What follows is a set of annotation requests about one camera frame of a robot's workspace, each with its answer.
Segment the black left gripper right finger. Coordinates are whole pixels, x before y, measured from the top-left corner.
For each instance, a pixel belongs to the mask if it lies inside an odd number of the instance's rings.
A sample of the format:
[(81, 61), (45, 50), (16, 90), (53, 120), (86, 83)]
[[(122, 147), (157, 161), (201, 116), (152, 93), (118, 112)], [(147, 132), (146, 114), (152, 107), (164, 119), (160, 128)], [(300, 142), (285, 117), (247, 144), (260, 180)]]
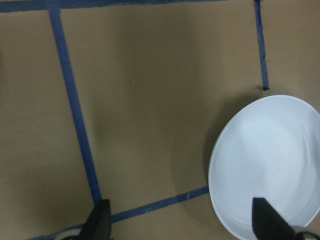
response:
[(293, 228), (263, 197), (252, 199), (252, 230), (258, 240), (292, 240)]

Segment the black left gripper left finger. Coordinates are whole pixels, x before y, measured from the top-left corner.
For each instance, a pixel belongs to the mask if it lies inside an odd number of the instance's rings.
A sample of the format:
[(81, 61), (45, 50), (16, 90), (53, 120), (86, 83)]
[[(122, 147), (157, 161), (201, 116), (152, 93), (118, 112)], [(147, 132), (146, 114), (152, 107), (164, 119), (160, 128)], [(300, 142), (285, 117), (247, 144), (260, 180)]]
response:
[(112, 231), (111, 203), (109, 199), (99, 200), (94, 206), (78, 240), (109, 240)]

